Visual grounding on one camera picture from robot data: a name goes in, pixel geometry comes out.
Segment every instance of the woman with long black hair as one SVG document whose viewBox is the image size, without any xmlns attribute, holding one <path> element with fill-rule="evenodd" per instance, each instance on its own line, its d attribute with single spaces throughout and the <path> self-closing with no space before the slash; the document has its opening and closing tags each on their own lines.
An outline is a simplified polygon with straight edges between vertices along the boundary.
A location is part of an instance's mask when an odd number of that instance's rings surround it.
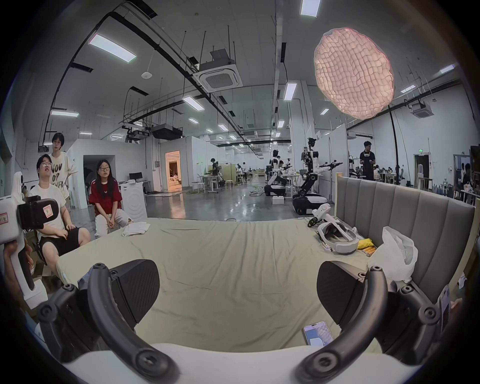
<svg viewBox="0 0 480 384">
<path fill-rule="evenodd" d="M 121 209 L 119 185 L 110 173 L 108 160 L 100 160 L 96 165 L 96 179 L 90 186 L 88 202 L 95 206 L 95 237 L 108 234 L 115 224 L 126 226 L 132 220 Z"/>
</svg>

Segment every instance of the white robot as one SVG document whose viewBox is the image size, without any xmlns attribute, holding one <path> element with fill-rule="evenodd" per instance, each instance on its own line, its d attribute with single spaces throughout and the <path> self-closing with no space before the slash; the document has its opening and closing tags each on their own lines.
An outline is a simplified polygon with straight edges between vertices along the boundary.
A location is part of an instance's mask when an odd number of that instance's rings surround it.
<svg viewBox="0 0 480 384">
<path fill-rule="evenodd" d="M 334 161 L 333 163 L 323 164 L 320 166 L 318 162 L 318 152 L 312 150 L 315 142 L 316 139 L 309 137 L 309 149 L 305 148 L 301 155 L 301 159 L 306 164 L 308 171 L 304 175 L 305 182 L 300 187 L 299 193 L 293 195 L 292 198 L 293 208 L 299 215 L 306 215 L 308 213 L 308 209 L 318 209 L 322 204 L 327 202 L 325 197 L 319 195 L 318 193 L 308 193 L 308 191 L 318 180 L 318 175 L 331 171 L 333 168 L 342 164 Z"/>
</svg>

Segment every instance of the black ceiling beam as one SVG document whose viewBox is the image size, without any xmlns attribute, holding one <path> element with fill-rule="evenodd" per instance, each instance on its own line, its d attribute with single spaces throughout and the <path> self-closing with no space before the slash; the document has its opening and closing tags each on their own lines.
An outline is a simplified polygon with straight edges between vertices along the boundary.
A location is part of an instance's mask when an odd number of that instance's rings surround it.
<svg viewBox="0 0 480 384">
<path fill-rule="evenodd" d="M 119 15 L 116 12 L 110 12 L 109 13 L 110 17 L 113 19 L 117 20 L 120 24 L 123 24 L 125 27 L 130 29 L 133 33 L 135 33 L 137 36 L 139 36 L 141 39 L 143 39 L 147 44 L 149 44 L 154 50 L 156 50 L 160 55 L 163 56 L 173 67 L 179 71 L 182 76 L 184 76 L 199 92 L 201 95 L 203 95 L 206 100 L 220 113 L 220 115 L 223 116 L 223 118 L 233 127 L 235 132 L 240 135 L 240 131 L 237 129 L 237 126 L 235 123 L 228 118 L 227 115 L 223 113 L 215 104 L 215 102 L 210 98 L 210 96 L 204 91 L 204 89 L 197 84 L 197 82 L 194 80 L 193 76 L 186 72 L 180 64 L 178 64 L 163 48 L 161 48 L 149 35 L 147 35 L 144 31 L 142 31 L 140 28 L 138 28 L 136 25 L 130 23 L 128 20 L 126 20 L 124 17 Z"/>
<path fill-rule="evenodd" d="M 455 80 L 450 80 L 446 83 L 443 83 L 443 84 L 440 84 L 440 85 L 437 85 L 436 87 L 432 88 L 432 89 L 429 89 L 427 92 L 424 92 L 418 96 L 415 96 L 407 101 L 404 101 L 403 103 L 401 104 L 397 104 L 397 105 L 394 105 L 394 106 L 391 106 L 390 107 L 390 110 L 394 111 L 395 109 L 399 109 L 399 108 L 402 108 L 402 107 L 406 107 L 407 104 L 411 104 L 412 101 L 415 101 L 415 100 L 419 100 L 421 99 L 422 97 L 427 97 L 428 95 L 432 95 L 434 93 L 437 93 L 437 92 L 440 92 L 440 91 L 443 91 L 447 88 L 451 88 L 451 87 L 454 87 L 456 85 L 461 85 L 462 82 L 459 80 L 459 79 L 455 79 Z M 377 113 L 374 117 L 371 117 L 369 119 L 365 119 L 365 120 L 362 120 L 360 121 L 359 123 L 355 124 L 355 125 L 352 125 L 351 127 L 348 127 L 347 128 L 347 131 L 350 131 L 352 129 L 354 129 L 355 127 L 358 127 L 359 125 L 362 125 L 363 123 L 366 123 L 370 120 L 373 120 L 379 116 L 382 116 L 382 115 L 385 115 L 389 113 L 388 112 L 388 109 L 384 109 L 382 112 L 379 112 Z"/>
</svg>

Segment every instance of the label sticker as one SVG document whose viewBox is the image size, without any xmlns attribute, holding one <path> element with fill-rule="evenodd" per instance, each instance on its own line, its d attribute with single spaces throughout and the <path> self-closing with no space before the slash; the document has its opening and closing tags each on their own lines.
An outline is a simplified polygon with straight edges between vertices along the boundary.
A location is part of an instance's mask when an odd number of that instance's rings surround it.
<svg viewBox="0 0 480 384">
<path fill-rule="evenodd" d="M 48 218 L 48 217 L 52 217 L 53 216 L 53 212 L 52 212 L 52 206 L 49 204 L 47 206 L 44 206 L 43 207 L 43 212 L 45 212 L 45 216 Z"/>
<path fill-rule="evenodd" d="M 8 214 L 5 213 L 0 213 L 0 224 L 6 224 L 8 223 Z"/>
</svg>

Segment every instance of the white pants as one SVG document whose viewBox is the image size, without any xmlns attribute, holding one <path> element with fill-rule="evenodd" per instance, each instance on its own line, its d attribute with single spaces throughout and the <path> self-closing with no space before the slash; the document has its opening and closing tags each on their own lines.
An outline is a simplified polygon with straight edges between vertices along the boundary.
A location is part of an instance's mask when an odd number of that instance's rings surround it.
<svg viewBox="0 0 480 384">
<path fill-rule="evenodd" d="M 129 219 L 130 218 L 125 213 L 125 211 L 123 211 L 121 209 L 117 209 L 117 211 L 115 213 L 115 224 L 116 225 L 118 225 L 120 227 L 124 227 L 128 224 Z M 99 237 L 102 237 L 102 236 L 105 236 L 105 235 L 108 234 L 107 219 L 105 219 L 102 215 L 97 215 L 95 217 L 95 229 L 96 229 L 96 233 L 95 233 L 96 238 L 99 238 Z"/>
</svg>

